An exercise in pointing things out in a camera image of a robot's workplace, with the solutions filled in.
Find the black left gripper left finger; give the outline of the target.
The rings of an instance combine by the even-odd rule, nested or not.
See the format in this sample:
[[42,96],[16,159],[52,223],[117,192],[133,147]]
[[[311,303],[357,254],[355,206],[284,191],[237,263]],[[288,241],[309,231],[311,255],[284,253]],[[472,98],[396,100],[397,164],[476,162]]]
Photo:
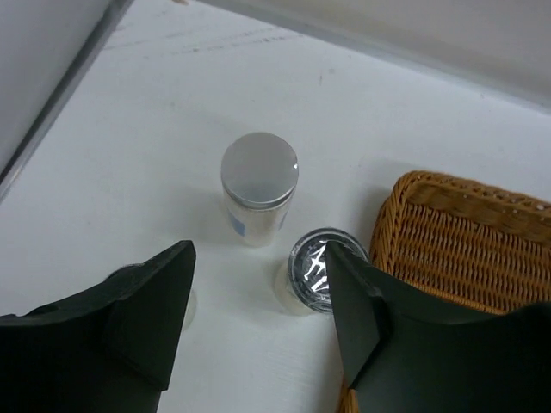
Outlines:
[[195,272],[180,241],[80,293],[1,318],[4,412],[154,412]]

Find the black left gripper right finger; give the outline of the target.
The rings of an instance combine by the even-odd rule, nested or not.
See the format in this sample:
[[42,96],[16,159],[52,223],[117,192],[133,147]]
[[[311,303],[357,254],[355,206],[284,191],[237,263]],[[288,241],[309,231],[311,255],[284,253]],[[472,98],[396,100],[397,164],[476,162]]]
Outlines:
[[325,250],[344,377],[362,412],[547,412],[550,305],[491,315]]

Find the black-cap salt grinder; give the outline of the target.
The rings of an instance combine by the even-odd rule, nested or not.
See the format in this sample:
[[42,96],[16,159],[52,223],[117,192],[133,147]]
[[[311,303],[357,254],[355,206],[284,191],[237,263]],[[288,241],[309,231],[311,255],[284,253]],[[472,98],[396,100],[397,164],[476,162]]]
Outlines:
[[276,297],[296,316],[332,313],[325,263],[329,242],[340,243],[356,256],[368,260],[368,252],[346,231],[325,227],[301,237],[274,278]]

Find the silver-lid jar blue label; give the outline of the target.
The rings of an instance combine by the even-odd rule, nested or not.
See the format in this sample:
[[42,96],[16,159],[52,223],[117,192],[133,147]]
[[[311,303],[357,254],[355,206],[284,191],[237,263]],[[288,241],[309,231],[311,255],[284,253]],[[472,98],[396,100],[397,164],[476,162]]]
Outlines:
[[229,222],[253,247],[270,244],[281,229],[299,179],[292,146],[272,133],[248,133],[229,145],[220,180]]

